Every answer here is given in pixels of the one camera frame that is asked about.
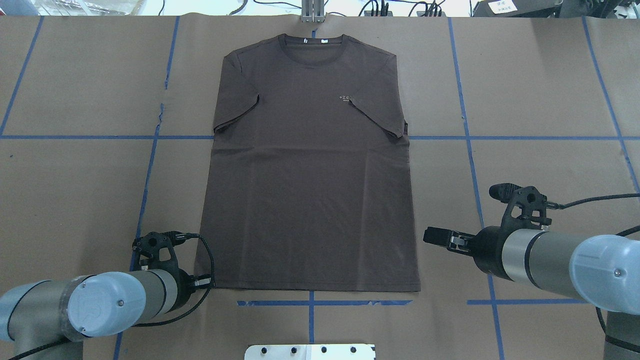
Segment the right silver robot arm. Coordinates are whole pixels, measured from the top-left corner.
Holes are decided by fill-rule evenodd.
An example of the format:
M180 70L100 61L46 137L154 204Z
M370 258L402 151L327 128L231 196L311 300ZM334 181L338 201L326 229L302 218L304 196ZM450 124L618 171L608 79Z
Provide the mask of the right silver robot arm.
M605 340L604 360L637 360L640 330L640 244L630 235L576 235L550 231L548 210L637 198L611 194L570 203L551 202L534 186L498 183L489 195L506 205L499 226L477 234L428 227L423 241L470 256L480 271L594 306Z

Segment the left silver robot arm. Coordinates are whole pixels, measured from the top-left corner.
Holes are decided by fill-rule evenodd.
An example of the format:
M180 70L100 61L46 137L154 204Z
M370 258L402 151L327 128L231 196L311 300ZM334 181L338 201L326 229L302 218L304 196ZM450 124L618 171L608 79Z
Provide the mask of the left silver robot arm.
M80 275L68 280L40 280L19 285L1 296L1 340L13 344L15 360L81 360L83 343L130 328L169 325L157 317L182 308L199 289L205 299L215 275L190 275L176 246L197 239L214 268L210 244L200 234L149 232L133 240L131 271Z

